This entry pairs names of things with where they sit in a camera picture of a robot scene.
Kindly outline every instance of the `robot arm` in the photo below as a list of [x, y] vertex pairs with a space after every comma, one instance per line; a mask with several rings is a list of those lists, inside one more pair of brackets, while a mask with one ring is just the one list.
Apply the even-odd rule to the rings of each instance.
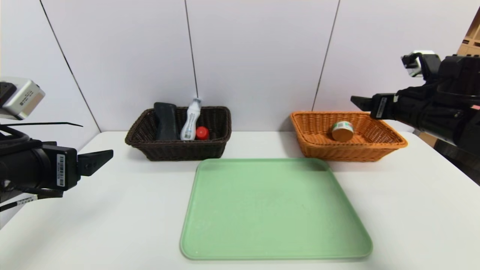
[[[23, 120], [44, 96], [29, 79], [2, 77], [0, 118]], [[16, 125], [22, 124], [0, 124], [0, 213], [37, 199], [62, 197], [82, 175], [92, 175], [113, 157], [113, 150], [77, 155], [74, 148], [31, 139], [9, 127]], [[32, 196], [3, 204], [22, 193]]]
[[425, 84], [350, 100], [374, 119], [403, 122], [480, 156], [480, 57], [453, 55], [441, 61], [432, 51], [414, 51], [402, 62]]

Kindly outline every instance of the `label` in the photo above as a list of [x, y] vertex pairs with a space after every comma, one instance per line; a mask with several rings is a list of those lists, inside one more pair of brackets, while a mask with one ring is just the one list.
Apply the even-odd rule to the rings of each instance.
[[57, 186], [65, 186], [65, 155], [57, 154]]
[[332, 132], [337, 130], [337, 129], [348, 129], [350, 130], [351, 132], [353, 132], [353, 126], [352, 124], [350, 124], [350, 122], [348, 121], [339, 121], [339, 122], [336, 122], [334, 125], [333, 125], [333, 128], [332, 128]]
[[380, 100], [380, 105], [378, 106], [378, 111], [377, 111], [377, 118], [381, 118], [384, 110], [385, 110], [385, 104], [387, 104], [387, 98], [382, 98]]
[[36, 195], [32, 196], [32, 197], [29, 197], [29, 198], [26, 198], [26, 199], [22, 199], [22, 200], [17, 201], [17, 206], [18, 205], [24, 205], [26, 203], [33, 202], [33, 201], [36, 201], [36, 200], [38, 200], [38, 197]]
[[193, 119], [195, 115], [191, 113], [188, 117], [187, 129], [185, 130], [185, 138], [191, 139], [193, 136]]
[[28, 99], [33, 95], [33, 91], [32, 90], [29, 90], [25, 95], [24, 95], [24, 99], [22, 99], [22, 101], [20, 101], [20, 105], [24, 105], [25, 103], [27, 103]]

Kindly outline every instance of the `orange wicker basket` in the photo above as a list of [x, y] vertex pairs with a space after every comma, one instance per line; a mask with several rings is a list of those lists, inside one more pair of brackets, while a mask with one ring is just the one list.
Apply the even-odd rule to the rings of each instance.
[[[377, 161], [408, 145], [392, 127], [365, 112], [296, 111], [290, 115], [302, 153], [308, 158], [339, 161]], [[345, 143], [331, 138], [333, 124], [349, 121], [354, 128]]]

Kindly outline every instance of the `bottle cap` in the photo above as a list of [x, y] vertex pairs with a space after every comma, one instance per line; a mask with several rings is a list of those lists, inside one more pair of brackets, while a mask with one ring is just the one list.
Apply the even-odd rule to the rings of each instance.
[[199, 126], [197, 127], [196, 135], [198, 140], [208, 140], [208, 135], [209, 135], [208, 128], [204, 126]]

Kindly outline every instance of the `white wall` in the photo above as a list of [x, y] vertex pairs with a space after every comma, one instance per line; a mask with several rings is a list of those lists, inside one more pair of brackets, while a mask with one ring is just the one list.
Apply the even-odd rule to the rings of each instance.
[[[77, 149], [99, 133], [38, 0], [1, 2], [1, 75], [30, 78], [46, 92], [24, 122], [73, 122], [84, 126], [26, 126], [18, 130], [35, 139]], [[0, 228], [18, 210], [0, 213]]]
[[234, 131], [291, 130], [311, 110], [338, 0], [187, 0], [198, 94]]
[[[196, 95], [184, 0], [43, 2], [102, 131]], [[234, 130], [288, 130], [291, 111], [311, 109], [338, 0], [186, 3], [204, 105], [228, 106]], [[314, 109], [357, 110], [351, 95], [422, 84], [400, 56], [455, 53], [479, 5], [341, 0]]]
[[416, 49], [442, 59], [456, 53], [479, 6], [479, 0], [341, 0], [314, 110], [358, 110], [351, 95], [423, 84], [408, 76], [400, 57]]
[[196, 97], [183, 0], [43, 0], [101, 131], [128, 130], [157, 101]]

